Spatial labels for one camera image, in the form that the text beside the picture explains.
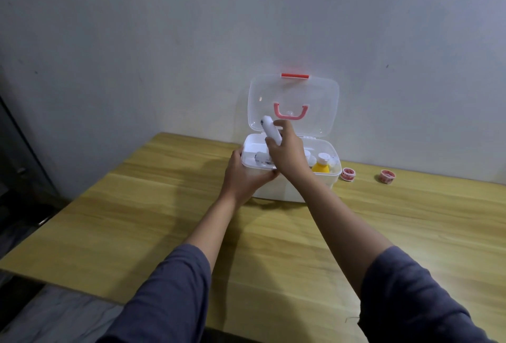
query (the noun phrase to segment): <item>yellow bottle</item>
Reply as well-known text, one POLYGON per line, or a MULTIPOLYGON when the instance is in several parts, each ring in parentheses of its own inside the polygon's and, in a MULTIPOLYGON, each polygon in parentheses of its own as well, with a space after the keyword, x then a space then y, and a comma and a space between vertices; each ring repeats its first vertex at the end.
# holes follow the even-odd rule
POLYGON ((330 161, 330 155, 326 153, 319 153, 316 158, 316 164, 311 168, 313 172, 330 172, 328 162, 330 161))

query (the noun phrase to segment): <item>white bottle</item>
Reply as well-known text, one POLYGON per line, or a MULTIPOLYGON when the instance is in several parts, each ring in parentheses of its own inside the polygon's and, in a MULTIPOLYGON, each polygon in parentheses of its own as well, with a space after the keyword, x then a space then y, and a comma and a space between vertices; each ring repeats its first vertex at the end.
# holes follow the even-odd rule
POLYGON ((272 118, 270 116, 266 115, 262 118, 262 120, 260 121, 260 124, 262 125, 262 128, 265 131, 265 134, 267 136, 269 136, 270 138, 273 138, 274 141, 276 142, 276 144, 278 146, 280 146, 283 138, 281 137, 279 130, 274 125, 272 118))

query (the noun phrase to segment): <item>forearm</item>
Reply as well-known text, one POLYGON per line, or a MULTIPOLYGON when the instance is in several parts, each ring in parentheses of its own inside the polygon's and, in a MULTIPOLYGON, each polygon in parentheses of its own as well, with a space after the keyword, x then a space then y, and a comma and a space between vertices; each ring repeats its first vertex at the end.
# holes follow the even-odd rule
POLYGON ((290 176, 346 279, 360 297, 365 273, 392 243, 369 226, 310 171, 290 176))
POLYGON ((223 242, 225 231, 235 212, 235 203, 228 197, 219 197, 200 219, 197 227, 184 243, 198 247, 209 260, 211 272, 223 242))

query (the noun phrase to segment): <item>hand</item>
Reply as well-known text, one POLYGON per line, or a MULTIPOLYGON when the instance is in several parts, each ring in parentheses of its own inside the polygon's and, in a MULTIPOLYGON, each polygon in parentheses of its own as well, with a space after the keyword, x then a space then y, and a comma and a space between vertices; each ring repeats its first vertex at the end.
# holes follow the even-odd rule
POLYGON ((232 152, 219 196, 219 198, 233 200, 235 209, 246 203, 255 191, 265 183, 270 182, 279 175, 277 170, 268 171, 260 175, 249 175, 246 172, 246 167, 242 164, 241 154, 242 147, 232 152))
POLYGON ((275 126, 283 127, 280 130, 283 140, 278 146, 273 138, 265 138, 265 143, 269 148, 269 154, 276 168, 287 179, 292 179, 300 174, 310 172, 306 155, 304 155, 304 145, 294 131, 291 122, 286 119, 278 119, 274 121, 275 126))

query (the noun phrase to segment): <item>gray sleeve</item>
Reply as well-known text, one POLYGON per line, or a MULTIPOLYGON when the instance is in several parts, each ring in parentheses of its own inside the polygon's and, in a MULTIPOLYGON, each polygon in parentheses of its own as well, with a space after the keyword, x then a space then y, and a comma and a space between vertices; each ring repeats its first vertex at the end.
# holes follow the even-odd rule
POLYGON ((211 267, 191 244, 174 249, 98 342, 198 342, 206 324, 211 267))
POLYGON ((371 264, 358 323, 371 342, 491 342, 467 310, 398 247, 371 264))

